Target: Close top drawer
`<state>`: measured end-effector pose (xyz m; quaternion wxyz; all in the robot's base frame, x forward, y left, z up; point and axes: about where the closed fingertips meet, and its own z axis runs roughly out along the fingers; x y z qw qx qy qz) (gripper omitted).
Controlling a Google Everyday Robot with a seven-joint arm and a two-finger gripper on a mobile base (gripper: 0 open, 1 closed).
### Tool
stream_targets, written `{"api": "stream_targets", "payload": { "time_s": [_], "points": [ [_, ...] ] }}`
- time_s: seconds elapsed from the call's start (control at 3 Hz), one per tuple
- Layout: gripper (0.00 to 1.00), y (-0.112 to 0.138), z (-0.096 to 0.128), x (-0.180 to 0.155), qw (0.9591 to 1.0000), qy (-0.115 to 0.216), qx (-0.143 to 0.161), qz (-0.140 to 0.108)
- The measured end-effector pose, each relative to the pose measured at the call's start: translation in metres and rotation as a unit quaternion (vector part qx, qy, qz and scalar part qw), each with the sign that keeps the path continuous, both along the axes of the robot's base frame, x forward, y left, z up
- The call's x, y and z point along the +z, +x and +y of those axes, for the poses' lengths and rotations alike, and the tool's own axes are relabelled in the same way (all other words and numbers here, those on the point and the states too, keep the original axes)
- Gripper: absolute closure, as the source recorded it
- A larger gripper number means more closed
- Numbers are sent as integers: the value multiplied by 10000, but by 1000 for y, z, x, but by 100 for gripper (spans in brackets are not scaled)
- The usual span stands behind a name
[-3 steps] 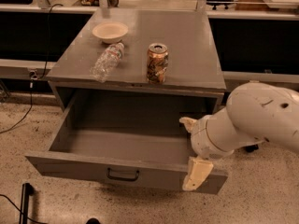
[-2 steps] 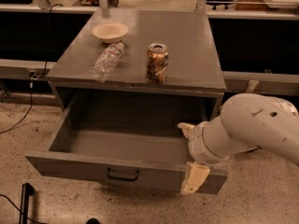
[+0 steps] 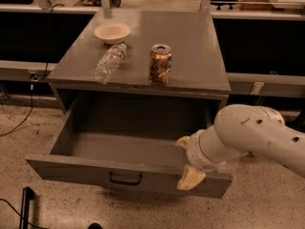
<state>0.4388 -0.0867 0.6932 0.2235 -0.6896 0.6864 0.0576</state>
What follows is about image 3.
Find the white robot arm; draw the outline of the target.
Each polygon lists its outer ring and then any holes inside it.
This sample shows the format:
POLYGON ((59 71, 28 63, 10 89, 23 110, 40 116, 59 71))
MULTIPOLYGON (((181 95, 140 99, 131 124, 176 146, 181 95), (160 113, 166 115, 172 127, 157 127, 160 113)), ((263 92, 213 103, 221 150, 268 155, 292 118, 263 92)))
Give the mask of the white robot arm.
POLYGON ((269 107, 228 105, 211 127, 179 138, 176 145, 185 149, 188 159, 177 183, 183 191, 192 190, 226 161, 249 153, 305 177, 305 134, 287 127, 282 115, 269 107))

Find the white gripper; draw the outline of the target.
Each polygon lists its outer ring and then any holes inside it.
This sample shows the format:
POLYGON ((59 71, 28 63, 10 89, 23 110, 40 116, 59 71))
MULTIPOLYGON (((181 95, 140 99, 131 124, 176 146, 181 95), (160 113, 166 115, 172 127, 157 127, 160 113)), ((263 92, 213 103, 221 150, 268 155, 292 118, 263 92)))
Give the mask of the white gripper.
POLYGON ((191 164, 184 166, 177 190, 192 190, 206 177, 205 172, 211 172, 225 164, 224 160, 219 161, 212 157, 212 148, 223 146, 214 129, 199 130, 191 136, 182 136, 175 145, 186 150, 187 159, 191 164))

